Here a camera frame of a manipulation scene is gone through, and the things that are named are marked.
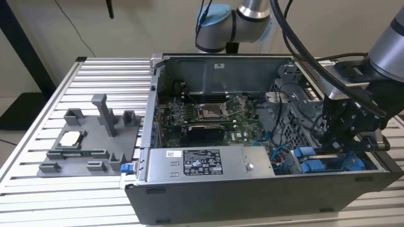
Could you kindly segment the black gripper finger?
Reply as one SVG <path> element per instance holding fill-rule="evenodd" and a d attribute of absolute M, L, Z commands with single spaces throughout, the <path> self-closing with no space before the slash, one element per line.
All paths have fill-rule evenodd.
<path fill-rule="evenodd" d="M 389 151 L 391 144 L 381 131 L 362 132 L 358 134 L 361 138 L 361 151 Z"/>
<path fill-rule="evenodd" d="M 347 110 L 347 101 L 346 100 L 334 100 L 330 98 L 325 98 L 323 102 L 323 119 L 326 121 L 326 132 L 319 138 L 319 142 L 322 144 L 322 150 L 325 152 L 334 151 L 335 148 L 333 146 L 335 142 L 334 133 L 338 130 L 339 122 L 343 117 L 343 114 Z"/>

